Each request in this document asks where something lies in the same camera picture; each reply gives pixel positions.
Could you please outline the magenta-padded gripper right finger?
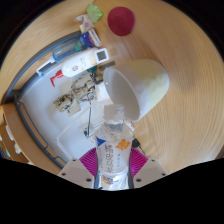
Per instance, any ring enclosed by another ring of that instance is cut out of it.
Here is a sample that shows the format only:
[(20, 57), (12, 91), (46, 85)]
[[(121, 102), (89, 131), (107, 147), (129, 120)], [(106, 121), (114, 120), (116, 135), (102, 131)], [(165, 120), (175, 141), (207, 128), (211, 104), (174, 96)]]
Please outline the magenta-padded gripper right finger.
[(167, 175), (167, 171), (157, 160), (147, 158), (137, 149), (131, 149), (128, 174), (130, 189), (143, 187)]

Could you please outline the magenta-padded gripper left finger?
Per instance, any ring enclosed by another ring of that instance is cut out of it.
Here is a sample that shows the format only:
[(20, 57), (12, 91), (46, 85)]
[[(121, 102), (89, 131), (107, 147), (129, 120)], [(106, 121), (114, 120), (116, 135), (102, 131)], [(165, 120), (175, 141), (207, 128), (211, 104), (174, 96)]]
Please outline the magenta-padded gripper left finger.
[(96, 149), (89, 150), (80, 159), (71, 159), (58, 176), (81, 187), (97, 189), (99, 171)]

